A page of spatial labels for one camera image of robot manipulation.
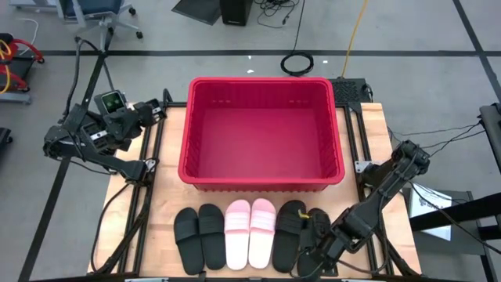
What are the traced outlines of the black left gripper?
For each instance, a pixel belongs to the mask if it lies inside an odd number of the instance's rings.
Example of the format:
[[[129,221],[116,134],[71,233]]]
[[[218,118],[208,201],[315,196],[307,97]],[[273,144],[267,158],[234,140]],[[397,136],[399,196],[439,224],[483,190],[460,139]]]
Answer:
[[[146,102],[151,108],[151,113],[140,113],[136,105],[131,107],[122,107],[115,112],[116,137],[138,137],[143,128],[153,126],[157,123],[155,115],[162,115],[164,104],[158,99],[151,99]]]

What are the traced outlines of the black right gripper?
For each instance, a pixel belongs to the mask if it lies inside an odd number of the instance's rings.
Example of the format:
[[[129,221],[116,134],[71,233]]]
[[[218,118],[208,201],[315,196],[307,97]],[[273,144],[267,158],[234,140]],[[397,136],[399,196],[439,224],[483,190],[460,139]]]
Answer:
[[[322,238],[313,252],[304,251],[299,256],[299,273],[311,274],[312,279],[329,276],[330,263],[336,263],[346,250],[347,234],[335,228]]]

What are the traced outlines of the black slide sandal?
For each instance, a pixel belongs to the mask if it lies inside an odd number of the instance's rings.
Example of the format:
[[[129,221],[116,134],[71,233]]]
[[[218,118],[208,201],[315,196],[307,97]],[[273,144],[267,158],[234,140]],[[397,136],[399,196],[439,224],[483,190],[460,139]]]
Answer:
[[[174,234],[185,273],[188,275],[201,273],[204,269],[204,255],[198,215],[193,208],[183,208],[176,215]]]
[[[214,204],[203,204],[198,213],[199,233],[206,266],[211,270],[222,269],[225,256],[225,219]]]
[[[305,220],[301,231],[299,256],[304,251],[313,252],[330,228],[330,217],[322,209],[312,208],[308,211],[308,216],[309,218]],[[299,273],[299,257],[297,261],[297,274],[302,277],[304,282],[316,282],[318,280],[312,279],[311,274]]]
[[[304,202],[292,200],[286,202],[276,216],[272,266],[279,273],[289,273],[294,267],[304,225],[300,214],[305,212]]]

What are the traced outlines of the red plastic bin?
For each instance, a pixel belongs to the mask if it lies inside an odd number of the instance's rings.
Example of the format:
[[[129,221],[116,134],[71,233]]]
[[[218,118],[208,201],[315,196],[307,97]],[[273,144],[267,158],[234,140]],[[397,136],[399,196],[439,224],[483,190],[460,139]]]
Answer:
[[[178,176],[202,191],[317,192],[340,183],[333,86],[325,78],[194,79]]]

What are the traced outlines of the pink slide sandal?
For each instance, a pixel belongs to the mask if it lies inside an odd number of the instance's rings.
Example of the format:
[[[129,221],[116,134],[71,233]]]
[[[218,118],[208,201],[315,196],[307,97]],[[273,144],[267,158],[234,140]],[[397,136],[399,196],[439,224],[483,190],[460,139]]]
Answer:
[[[268,266],[276,226],[275,206],[264,198],[258,198],[251,206],[248,262],[255,269]]]
[[[225,257],[231,270],[242,270],[247,265],[250,219],[251,206],[245,200],[232,202],[225,211]]]

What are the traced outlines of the black flat panel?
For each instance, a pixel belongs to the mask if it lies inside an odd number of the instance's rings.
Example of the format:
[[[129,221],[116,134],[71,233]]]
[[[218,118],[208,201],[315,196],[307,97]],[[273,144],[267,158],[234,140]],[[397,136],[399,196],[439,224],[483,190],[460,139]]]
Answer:
[[[209,25],[222,14],[219,0],[180,0],[171,11]]]

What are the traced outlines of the blue office chair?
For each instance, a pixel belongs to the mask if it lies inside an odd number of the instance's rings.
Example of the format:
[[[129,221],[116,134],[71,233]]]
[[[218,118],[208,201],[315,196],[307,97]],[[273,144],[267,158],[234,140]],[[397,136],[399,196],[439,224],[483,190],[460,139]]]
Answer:
[[[136,15],[136,9],[126,0],[55,0],[58,17],[64,24],[79,26],[77,33],[100,29],[101,51],[109,48],[109,41],[117,26],[133,30],[137,39],[143,39],[143,33],[132,24],[119,19],[122,13]]]

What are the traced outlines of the white printed paper box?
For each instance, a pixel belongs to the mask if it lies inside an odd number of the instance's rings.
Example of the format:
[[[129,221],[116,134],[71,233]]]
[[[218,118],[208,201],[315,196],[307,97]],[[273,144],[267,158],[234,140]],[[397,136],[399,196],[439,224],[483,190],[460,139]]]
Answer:
[[[449,208],[452,206],[452,197],[444,193],[432,190],[431,188],[421,186],[418,183],[412,183],[410,190],[410,208],[409,217],[417,217],[438,209]],[[424,230],[424,233],[443,240],[451,240],[451,226],[437,227]]]

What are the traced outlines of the black computer tower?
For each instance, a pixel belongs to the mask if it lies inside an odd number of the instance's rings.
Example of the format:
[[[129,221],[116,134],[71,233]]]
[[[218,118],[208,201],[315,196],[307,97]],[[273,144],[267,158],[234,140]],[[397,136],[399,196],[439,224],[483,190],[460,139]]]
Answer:
[[[253,3],[254,0],[219,0],[223,24],[245,26]]]

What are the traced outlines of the grey floor plate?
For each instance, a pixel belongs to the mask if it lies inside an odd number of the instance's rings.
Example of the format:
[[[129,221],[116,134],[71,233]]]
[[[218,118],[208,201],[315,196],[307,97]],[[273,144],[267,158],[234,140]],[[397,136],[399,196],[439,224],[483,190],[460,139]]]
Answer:
[[[454,200],[470,201],[470,194],[467,192],[439,190],[438,192],[452,196]],[[403,188],[405,205],[409,210],[410,188]],[[478,234],[478,221],[461,222],[460,225],[476,237]],[[464,233],[459,227],[452,225],[451,240],[443,240],[422,231],[413,231],[413,239],[418,252],[430,252],[448,255],[485,255],[483,245]]]

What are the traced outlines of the grey furniture base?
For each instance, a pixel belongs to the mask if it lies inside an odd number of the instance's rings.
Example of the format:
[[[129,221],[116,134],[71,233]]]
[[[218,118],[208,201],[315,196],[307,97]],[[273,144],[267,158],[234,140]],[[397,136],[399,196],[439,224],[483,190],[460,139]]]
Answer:
[[[57,10],[56,0],[7,0],[8,4],[16,9]]]

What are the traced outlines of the black metal stand beam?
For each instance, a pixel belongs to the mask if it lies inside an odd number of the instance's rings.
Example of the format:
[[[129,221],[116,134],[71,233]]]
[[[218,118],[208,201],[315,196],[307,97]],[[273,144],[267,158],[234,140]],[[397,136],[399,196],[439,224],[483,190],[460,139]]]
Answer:
[[[495,193],[477,200],[456,204],[410,219],[412,230],[421,231],[450,224],[460,227],[460,222],[496,217],[497,224],[478,229],[482,240],[501,240],[501,193]]]

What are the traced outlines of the black perforated box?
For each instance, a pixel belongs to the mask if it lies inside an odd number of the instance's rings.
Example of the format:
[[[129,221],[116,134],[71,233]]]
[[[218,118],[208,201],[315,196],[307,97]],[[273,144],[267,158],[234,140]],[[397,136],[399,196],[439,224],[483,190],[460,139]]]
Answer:
[[[365,78],[335,78],[330,82],[337,105],[373,102],[373,91]]]

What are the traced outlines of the black aluminium table frame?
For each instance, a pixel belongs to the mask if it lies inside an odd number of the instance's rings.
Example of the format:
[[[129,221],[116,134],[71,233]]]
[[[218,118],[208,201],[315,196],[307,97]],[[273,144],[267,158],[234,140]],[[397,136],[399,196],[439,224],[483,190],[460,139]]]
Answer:
[[[186,103],[174,102],[169,107],[168,117],[162,128],[159,159],[156,167],[156,176],[152,190],[152,202],[148,222],[146,223],[143,250],[140,251],[139,231],[132,238],[127,254],[124,252],[124,270],[119,266],[112,268],[111,273],[87,275],[87,281],[118,281],[139,278],[159,278],[166,281],[196,280],[196,276],[189,276],[184,272],[182,262],[174,241],[175,215],[186,207],[198,209],[202,204],[217,205],[222,212],[235,200],[244,199],[252,203],[257,198],[270,200],[278,209],[289,200],[302,200],[307,207],[321,208],[331,219],[335,219],[346,208],[359,201],[356,188],[354,157],[351,156],[351,147],[348,136],[348,125],[344,110],[337,108],[337,123],[341,132],[341,149],[344,158],[345,176],[341,183],[328,186],[321,192],[203,192],[182,182],[178,177],[178,163],[182,144],[182,135],[186,117]],[[359,120],[364,121],[370,159],[384,162],[391,156],[392,148],[387,133],[383,107],[380,103],[362,103],[362,117],[351,123],[354,132],[355,152],[362,158],[362,126],[357,125]],[[147,188],[135,189],[129,186],[119,195],[106,210],[100,225],[100,235],[96,245],[94,260],[96,268],[112,255],[124,234],[127,232],[128,215],[132,213],[132,221],[142,208]],[[410,227],[405,201],[401,194],[397,195],[384,208],[384,221],[387,235],[398,253],[406,260],[410,268],[421,272],[416,247]],[[225,268],[220,270],[206,270],[207,281],[228,279],[249,279],[262,281],[266,279],[289,279],[289,274],[278,273],[272,266],[265,269],[253,269],[246,266],[243,270],[233,271]]]

